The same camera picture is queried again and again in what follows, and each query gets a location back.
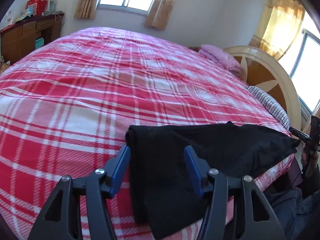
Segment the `teal box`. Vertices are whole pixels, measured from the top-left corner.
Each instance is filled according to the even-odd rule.
[[[44,39],[43,38],[39,38],[36,40],[36,49],[39,49],[41,47],[44,46]]]

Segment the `black sleeve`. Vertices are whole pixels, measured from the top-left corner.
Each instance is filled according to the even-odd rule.
[[[313,174],[309,177],[305,177],[302,174],[303,182],[300,183],[297,187],[301,188],[302,190],[302,197],[306,198],[312,195],[314,192],[320,189],[320,171],[319,166],[313,172]]]

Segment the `red plaid bedspread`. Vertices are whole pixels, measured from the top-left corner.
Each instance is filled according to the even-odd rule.
[[[87,176],[102,167],[125,143],[131,124],[227,121],[287,133],[239,79],[188,48],[110,28],[63,37],[0,75],[0,213],[26,239],[61,176]],[[284,173],[292,159],[258,178],[259,187]],[[108,200],[116,235],[153,239],[147,225],[134,223],[129,186],[126,174],[120,193]],[[89,239],[84,201],[81,212]],[[168,239],[193,240],[200,225]]]

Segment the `striped pillow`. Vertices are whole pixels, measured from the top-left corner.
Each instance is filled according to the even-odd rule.
[[[289,131],[290,120],[285,110],[279,103],[265,91],[255,86],[245,87],[264,107],[267,111],[287,130]]]

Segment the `folded black clothing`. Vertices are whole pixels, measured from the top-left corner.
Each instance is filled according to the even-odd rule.
[[[276,130],[226,124],[130,126],[130,192],[136,223],[147,222],[155,239],[169,236],[204,217],[207,201],[198,199],[189,180],[183,151],[225,175],[256,178],[292,153],[300,141]]]

